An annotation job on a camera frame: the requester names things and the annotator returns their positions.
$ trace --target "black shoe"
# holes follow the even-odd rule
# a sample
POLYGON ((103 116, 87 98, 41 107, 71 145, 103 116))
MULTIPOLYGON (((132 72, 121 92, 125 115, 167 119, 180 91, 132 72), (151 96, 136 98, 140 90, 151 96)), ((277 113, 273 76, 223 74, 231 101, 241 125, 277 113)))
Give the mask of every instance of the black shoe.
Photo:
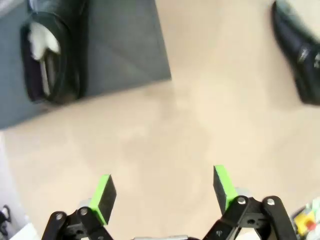
POLYGON ((54 105, 75 101, 85 91, 82 58, 87 52, 83 47, 87 0, 29 0, 28 3, 30 15, 20 29, 20 44, 29 99, 33 103, 54 105), (46 39, 39 35, 43 29, 56 39, 59 49, 47 48, 35 58, 30 40, 37 40, 41 46, 41 41, 46 39))
POLYGON ((293 70, 301 101, 320 105, 320 43, 277 2, 272 5, 271 19, 278 45, 293 70))
POLYGON ((6 209, 6 211, 8 212, 8 217, 7 217, 6 221, 11 223, 11 210, 10 210, 10 208, 8 207, 8 205, 4 205, 3 208, 6 209))

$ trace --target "gray rug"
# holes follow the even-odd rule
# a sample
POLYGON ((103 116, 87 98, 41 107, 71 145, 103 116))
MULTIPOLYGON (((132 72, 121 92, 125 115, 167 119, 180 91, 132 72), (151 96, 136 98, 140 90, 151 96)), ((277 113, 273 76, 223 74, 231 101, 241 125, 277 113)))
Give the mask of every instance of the gray rug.
MULTIPOLYGON (((171 78, 154 0, 88 1, 85 96, 171 78)), ((29 101, 24 86, 19 31, 28 17, 26 8, 24 2, 0 15, 0 129, 44 112, 29 101)))

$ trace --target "floor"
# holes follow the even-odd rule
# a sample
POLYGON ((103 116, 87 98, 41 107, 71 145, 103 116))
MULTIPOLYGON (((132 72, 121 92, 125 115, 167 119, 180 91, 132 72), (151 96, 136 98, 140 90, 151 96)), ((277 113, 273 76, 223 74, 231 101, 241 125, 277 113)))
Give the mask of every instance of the floor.
MULTIPOLYGON (((319 196, 320 109, 299 101, 271 3, 158 0, 172 81, 7 130, 6 154, 39 233, 52 212, 71 214, 90 198, 107 173, 118 194, 107 227, 115 239, 204 236, 220 216, 216 164, 257 200, 281 197, 289 213, 319 196)), ((317 33, 319 3, 299 9, 317 33)))

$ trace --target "white object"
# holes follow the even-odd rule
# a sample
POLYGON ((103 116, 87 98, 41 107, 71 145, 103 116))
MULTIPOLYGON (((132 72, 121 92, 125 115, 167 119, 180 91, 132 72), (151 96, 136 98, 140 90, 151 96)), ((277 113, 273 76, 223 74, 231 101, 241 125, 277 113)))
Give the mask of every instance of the white object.
POLYGON ((29 223, 22 228, 11 240, 40 240, 35 227, 29 223))
POLYGON ((47 49, 59 54, 60 46, 55 36, 45 26, 32 22, 30 24, 29 41, 31 43, 32 57, 39 61, 43 58, 47 49))

